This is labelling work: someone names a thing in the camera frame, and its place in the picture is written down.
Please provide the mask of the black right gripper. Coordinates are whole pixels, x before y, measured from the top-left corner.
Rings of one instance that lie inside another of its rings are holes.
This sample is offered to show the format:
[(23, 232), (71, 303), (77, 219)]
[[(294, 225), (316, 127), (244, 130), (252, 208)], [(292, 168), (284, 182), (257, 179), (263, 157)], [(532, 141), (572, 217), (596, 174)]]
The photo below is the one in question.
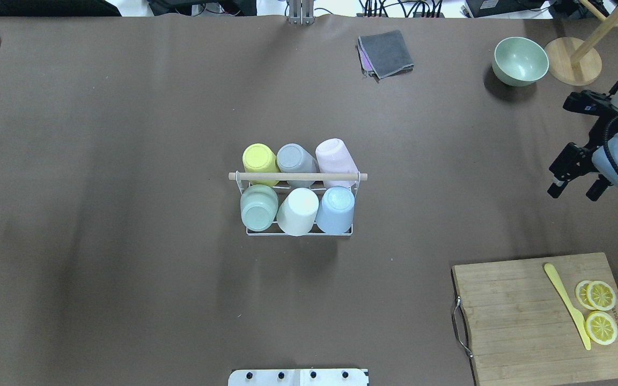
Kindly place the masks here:
[(589, 200), (597, 201), (609, 187), (615, 185), (613, 178), (604, 176), (604, 172), (593, 164), (594, 152), (603, 146), (606, 139), (611, 139), (618, 133), (618, 119), (608, 132), (605, 131), (613, 119), (615, 119), (613, 116), (607, 115), (599, 117), (589, 132), (589, 142), (585, 146), (569, 142), (561, 150), (549, 167), (553, 175), (553, 182), (547, 190), (549, 196), (559, 198), (569, 182), (591, 173), (596, 173), (598, 178), (586, 191), (585, 195)]

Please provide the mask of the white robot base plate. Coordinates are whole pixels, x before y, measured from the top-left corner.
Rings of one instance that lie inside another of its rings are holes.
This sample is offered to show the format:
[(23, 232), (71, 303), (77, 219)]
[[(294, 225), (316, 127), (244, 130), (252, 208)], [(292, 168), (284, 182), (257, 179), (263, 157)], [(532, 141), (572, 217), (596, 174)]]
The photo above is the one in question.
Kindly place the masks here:
[(237, 369), (228, 385), (370, 385), (367, 369), (297, 368)]

